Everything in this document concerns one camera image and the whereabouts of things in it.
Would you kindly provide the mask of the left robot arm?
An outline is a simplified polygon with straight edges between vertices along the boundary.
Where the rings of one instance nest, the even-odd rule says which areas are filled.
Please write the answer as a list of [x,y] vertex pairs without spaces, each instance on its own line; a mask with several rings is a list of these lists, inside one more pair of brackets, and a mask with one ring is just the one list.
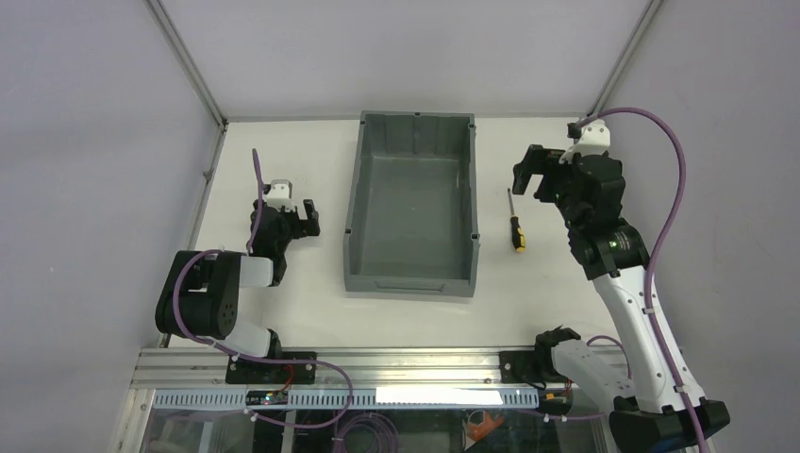
[[281,361],[278,334],[239,316],[240,290],[278,286],[287,271],[290,243],[320,235],[311,199],[297,208],[257,205],[251,215],[255,237],[246,252],[180,250],[165,279],[155,311],[159,332],[216,347],[247,360]]

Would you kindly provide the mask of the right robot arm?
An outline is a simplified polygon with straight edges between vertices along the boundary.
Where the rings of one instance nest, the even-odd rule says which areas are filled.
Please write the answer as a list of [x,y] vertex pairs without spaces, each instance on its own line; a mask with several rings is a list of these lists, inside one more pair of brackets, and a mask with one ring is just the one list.
[[534,373],[577,384],[606,416],[621,452],[702,448],[730,423],[724,402],[706,397],[682,358],[647,274],[650,256],[621,215],[623,164],[607,153],[569,157],[528,147],[512,168],[512,193],[533,176],[535,199],[558,208],[571,253],[605,303],[627,359],[629,377],[597,357],[569,328],[538,335]]

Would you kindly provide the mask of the black yellow handled screwdriver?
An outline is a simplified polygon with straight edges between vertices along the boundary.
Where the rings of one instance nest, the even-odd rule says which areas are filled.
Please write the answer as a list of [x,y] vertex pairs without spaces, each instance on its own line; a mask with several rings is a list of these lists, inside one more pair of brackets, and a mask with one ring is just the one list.
[[507,188],[507,195],[508,195],[508,203],[509,203],[509,210],[510,210],[510,238],[512,247],[515,252],[522,253],[525,251],[526,243],[525,243],[525,234],[521,228],[520,220],[518,215],[516,214],[513,202],[513,195],[511,188]]

